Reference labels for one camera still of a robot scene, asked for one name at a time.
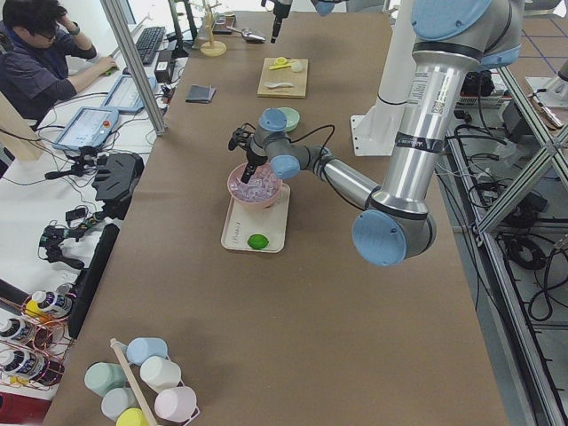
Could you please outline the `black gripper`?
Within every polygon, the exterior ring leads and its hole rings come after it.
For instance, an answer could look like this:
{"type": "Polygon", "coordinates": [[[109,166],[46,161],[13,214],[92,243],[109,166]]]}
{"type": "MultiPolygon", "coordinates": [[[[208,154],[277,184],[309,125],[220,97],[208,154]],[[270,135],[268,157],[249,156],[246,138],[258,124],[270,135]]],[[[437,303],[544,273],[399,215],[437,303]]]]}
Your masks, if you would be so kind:
{"type": "Polygon", "coordinates": [[[288,17],[293,1],[271,0],[271,2],[273,3],[272,13],[275,16],[272,25],[271,43],[276,43],[280,34],[283,18],[288,17]]]}
{"type": "Polygon", "coordinates": [[[247,164],[241,175],[242,184],[247,184],[256,173],[256,168],[267,162],[267,156],[264,149],[259,146],[254,138],[249,138],[246,143],[247,164]]]}

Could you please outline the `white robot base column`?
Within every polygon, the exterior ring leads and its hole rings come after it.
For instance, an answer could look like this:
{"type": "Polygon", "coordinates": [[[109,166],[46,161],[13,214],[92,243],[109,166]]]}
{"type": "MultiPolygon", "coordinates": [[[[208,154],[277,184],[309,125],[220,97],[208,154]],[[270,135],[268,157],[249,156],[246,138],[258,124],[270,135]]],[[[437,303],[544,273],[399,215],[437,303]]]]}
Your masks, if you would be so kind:
{"type": "Polygon", "coordinates": [[[366,114],[351,117],[351,139],[357,156],[388,156],[394,147],[416,69],[412,58],[413,6],[413,0],[400,2],[375,104],[366,114]]]}

